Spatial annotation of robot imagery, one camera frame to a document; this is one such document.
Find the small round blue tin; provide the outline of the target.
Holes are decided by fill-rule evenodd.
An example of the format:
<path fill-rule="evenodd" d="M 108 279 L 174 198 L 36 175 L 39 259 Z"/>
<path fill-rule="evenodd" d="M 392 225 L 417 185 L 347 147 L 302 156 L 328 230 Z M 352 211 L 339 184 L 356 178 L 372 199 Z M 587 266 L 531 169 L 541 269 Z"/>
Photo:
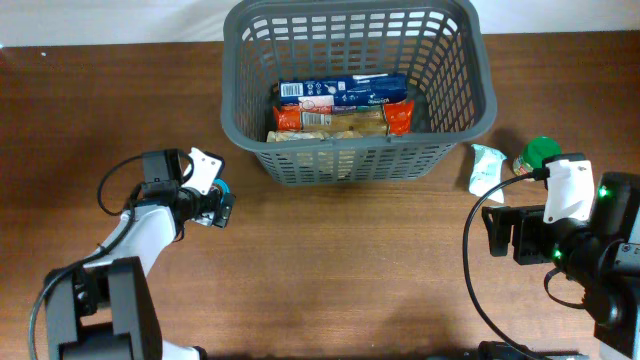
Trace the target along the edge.
<path fill-rule="evenodd" d="M 221 178 L 216 178 L 211 185 L 211 189 L 218 190 L 222 195 L 230 194 L 231 190 L 229 185 Z"/>

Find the white teal packet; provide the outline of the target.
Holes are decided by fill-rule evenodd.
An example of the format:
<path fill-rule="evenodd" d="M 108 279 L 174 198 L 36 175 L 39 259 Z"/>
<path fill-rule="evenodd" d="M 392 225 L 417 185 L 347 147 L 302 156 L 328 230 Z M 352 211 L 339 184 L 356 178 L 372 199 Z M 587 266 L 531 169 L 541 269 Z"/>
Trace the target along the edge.
<path fill-rule="evenodd" d="M 502 164 L 506 155 L 501 151 L 480 144 L 472 144 L 474 164 L 468 190 L 481 197 L 501 183 Z"/>

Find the green lid jar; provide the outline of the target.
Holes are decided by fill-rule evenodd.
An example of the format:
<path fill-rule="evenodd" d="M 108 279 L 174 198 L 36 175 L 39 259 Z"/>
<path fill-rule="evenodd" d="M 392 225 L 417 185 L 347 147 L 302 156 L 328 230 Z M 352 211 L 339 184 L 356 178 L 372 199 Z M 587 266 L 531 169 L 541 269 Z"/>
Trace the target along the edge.
<path fill-rule="evenodd" d="M 516 176 L 540 168 L 544 159 L 562 153 L 561 146 L 552 138 L 539 136 L 531 140 L 514 159 L 512 170 Z"/>

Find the rice bag beige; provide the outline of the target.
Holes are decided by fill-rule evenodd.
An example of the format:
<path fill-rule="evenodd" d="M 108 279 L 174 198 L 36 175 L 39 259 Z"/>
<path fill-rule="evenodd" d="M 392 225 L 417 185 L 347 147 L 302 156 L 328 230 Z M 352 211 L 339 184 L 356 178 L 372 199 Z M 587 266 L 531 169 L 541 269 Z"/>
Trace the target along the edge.
<path fill-rule="evenodd" d="M 363 135 L 355 130 L 327 132 L 324 130 L 305 131 L 270 131 L 266 141 L 268 143 L 293 142 L 299 149 L 285 149 L 276 154 L 279 161 L 289 165 L 297 165 L 300 170 L 311 170 L 316 167 L 320 174 L 335 175 L 345 178 L 354 168 L 355 150 L 340 150 L 334 152 L 329 149 L 338 140 L 362 139 Z"/>

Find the spaghetti pack red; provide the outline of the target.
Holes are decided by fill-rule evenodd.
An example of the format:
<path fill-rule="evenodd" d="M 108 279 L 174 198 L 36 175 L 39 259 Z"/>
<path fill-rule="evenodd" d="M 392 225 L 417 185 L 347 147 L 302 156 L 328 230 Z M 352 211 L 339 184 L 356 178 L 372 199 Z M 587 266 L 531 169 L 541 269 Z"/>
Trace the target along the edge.
<path fill-rule="evenodd" d="M 324 106 L 312 110 L 290 105 L 280 109 L 274 107 L 273 116 L 279 131 L 404 135 L 410 132 L 414 105 L 414 101 L 401 101 L 374 106 Z"/>

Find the tissue multipack blue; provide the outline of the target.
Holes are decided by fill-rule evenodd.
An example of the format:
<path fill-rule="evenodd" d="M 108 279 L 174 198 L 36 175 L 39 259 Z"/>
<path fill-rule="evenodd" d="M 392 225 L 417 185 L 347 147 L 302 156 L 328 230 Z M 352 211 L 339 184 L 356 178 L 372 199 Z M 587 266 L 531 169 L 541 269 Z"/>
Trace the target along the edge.
<path fill-rule="evenodd" d="M 281 81 L 280 103 L 303 109 L 324 106 L 374 106 L 404 101 L 408 96 L 404 74 L 352 75 Z"/>

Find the grey plastic basket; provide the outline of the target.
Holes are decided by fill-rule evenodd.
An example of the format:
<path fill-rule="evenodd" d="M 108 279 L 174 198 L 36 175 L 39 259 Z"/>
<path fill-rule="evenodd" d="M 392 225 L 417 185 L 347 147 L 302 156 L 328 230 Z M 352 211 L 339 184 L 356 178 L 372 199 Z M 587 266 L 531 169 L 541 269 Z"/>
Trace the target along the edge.
<path fill-rule="evenodd" d="M 222 127 L 282 184 L 419 178 L 496 117 L 467 0 L 243 1 L 223 35 Z"/>

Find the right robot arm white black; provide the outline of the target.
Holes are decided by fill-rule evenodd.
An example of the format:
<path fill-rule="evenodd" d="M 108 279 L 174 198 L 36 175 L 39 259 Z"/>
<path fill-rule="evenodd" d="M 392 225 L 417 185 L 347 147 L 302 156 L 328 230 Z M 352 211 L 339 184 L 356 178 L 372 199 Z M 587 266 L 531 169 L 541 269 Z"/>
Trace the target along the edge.
<path fill-rule="evenodd" d="M 574 307 L 594 319 L 603 348 L 639 357 L 639 176 L 607 172 L 588 218 L 547 224 L 543 207 L 484 207 L 490 253 L 520 265 L 552 263 L 584 289 Z"/>

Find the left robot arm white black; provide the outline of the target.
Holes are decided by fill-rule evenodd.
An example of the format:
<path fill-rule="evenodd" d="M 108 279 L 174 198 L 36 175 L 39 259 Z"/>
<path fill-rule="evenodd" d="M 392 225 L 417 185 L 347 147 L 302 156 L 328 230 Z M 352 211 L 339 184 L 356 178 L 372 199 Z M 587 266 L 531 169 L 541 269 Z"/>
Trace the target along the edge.
<path fill-rule="evenodd" d="M 187 223 L 227 226 L 236 197 L 220 177 L 225 162 L 198 148 L 136 159 L 143 179 L 114 212 L 113 232 L 89 256 L 45 277 L 29 316 L 31 358 L 38 356 L 40 312 L 52 359 L 206 358 L 199 346 L 164 339 L 147 276 L 161 252 L 183 239 Z"/>

